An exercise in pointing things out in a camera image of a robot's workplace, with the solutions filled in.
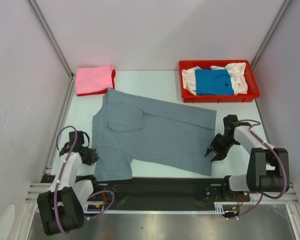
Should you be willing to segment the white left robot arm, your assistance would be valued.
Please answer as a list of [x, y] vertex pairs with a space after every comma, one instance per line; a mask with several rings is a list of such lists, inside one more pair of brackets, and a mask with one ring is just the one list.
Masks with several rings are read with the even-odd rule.
[[93, 166], [98, 160], [95, 149], [85, 146], [89, 136], [71, 131], [69, 141], [59, 151], [60, 168], [48, 191], [37, 197], [43, 230], [47, 236], [67, 234], [85, 222], [84, 205], [100, 196], [101, 188], [93, 175], [77, 176], [82, 165]]

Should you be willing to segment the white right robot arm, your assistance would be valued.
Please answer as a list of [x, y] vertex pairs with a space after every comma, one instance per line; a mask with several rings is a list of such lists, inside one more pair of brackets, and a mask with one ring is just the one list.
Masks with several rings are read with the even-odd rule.
[[236, 115], [223, 118], [224, 132], [216, 134], [206, 150], [211, 162], [223, 161], [233, 146], [243, 146], [249, 154], [246, 174], [226, 176], [226, 185], [220, 188], [221, 196], [232, 201], [239, 192], [260, 193], [270, 199], [279, 199], [289, 190], [289, 154], [277, 148], [255, 131], [261, 123], [256, 120], [239, 120]]

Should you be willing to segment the grey polo shirt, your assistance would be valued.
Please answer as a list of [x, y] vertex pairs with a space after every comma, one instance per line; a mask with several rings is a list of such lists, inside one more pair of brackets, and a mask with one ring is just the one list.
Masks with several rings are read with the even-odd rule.
[[212, 174], [206, 151], [215, 136], [215, 110], [110, 89], [92, 120], [98, 181], [129, 180], [132, 161]]

